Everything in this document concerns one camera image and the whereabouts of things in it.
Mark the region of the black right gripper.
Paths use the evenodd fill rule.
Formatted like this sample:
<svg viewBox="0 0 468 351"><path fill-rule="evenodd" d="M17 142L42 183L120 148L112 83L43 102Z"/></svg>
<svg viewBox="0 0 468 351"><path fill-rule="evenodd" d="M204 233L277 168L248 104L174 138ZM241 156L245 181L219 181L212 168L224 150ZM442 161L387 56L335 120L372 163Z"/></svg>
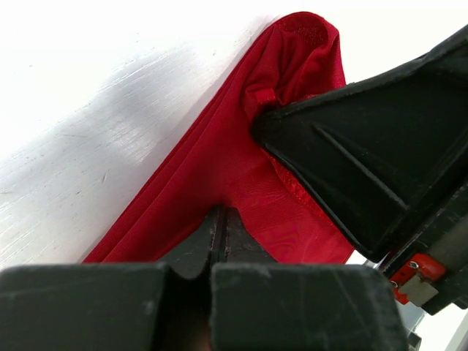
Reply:
<svg viewBox="0 0 468 351"><path fill-rule="evenodd" d="M467 309L467 79L419 72L343 88L258 117L252 137L351 244L396 301Z"/></svg>

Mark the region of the red cloth napkin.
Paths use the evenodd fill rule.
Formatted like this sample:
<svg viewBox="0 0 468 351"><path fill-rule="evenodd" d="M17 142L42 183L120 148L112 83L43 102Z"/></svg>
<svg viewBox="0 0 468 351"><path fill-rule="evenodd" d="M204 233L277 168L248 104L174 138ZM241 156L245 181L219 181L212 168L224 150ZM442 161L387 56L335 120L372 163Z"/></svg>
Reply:
<svg viewBox="0 0 468 351"><path fill-rule="evenodd" d="M86 262L155 261L222 204L236 208L248 233L281 263L345 263L352 245L249 133L268 108L344 84L334 26L310 12L272 23Z"/></svg>

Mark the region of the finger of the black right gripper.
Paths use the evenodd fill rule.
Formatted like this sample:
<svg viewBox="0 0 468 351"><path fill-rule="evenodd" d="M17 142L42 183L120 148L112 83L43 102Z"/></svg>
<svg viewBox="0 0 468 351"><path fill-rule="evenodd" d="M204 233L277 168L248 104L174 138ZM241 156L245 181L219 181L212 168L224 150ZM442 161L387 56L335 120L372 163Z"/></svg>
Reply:
<svg viewBox="0 0 468 351"><path fill-rule="evenodd" d="M467 84L467 26L422 56L375 77L348 84L345 88L350 90L350 94L359 94L419 75L435 76L437 80L460 86Z"/></svg>

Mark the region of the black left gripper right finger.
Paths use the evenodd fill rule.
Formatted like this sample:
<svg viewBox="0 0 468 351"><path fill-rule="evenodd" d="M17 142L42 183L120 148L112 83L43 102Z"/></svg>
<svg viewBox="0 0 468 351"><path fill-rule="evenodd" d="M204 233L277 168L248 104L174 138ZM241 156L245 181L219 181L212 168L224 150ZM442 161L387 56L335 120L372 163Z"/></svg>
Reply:
<svg viewBox="0 0 468 351"><path fill-rule="evenodd" d="M387 279L364 265L275 262L224 213L220 261L211 270L214 350L406 350Z"/></svg>

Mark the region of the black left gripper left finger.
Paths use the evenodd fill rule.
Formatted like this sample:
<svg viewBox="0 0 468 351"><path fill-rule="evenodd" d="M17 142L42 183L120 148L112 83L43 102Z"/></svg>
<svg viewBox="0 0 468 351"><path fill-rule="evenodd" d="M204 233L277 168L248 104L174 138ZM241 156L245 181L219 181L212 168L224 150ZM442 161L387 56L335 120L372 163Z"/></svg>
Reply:
<svg viewBox="0 0 468 351"><path fill-rule="evenodd" d="M208 283L224 235L214 208L155 263L1 272L3 350L209 350Z"/></svg>

